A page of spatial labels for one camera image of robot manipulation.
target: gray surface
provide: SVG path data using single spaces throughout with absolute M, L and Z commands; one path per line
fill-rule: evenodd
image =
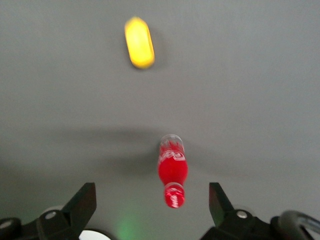
M 319 219 L 319 13 L 318 0 L 1 1 L 0 217 L 26 223 L 94 181 L 90 226 L 196 240 L 218 181 L 264 221 Z M 156 57 L 144 71 L 124 38 L 135 15 Z M 189 163 L 177 210 L 156 173 L 167 133 Z

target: bottle cap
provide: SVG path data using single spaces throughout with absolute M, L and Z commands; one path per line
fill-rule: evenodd
M 177 209 L 185 202 L 184 187 L 177 182 L 170 182 L 164 186 L 164 199 L 170 208 Z

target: plastic bottle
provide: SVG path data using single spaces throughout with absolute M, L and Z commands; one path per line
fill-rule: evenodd
M 185 202 L 183 184 L 188 176 L 185 149 L 180 137 L 174 134 L 161 138 L 158 174 L 164 184 L 164 200 L 171 208 L 179 208 Z

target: screw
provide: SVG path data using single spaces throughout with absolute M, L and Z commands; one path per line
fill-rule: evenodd
M 12 224 L 12 220 L 5 221 L 0 225 L 0 229 L 5 229 L 6 227 L 9 227 Z
M 55 211 L 49 212 L 47 215 L 45 215 L 45 219 L 49 220 L 52 219 L 57 213 Z
M 245 211 L 238 211 L 236 215 L 241 219 L 246 219 L 248 217 Z

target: white circular light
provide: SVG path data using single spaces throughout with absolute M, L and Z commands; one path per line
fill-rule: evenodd
M 79 236 L 80 240 L 112 240 L 106 235 L 92 230 L 83 230 Z

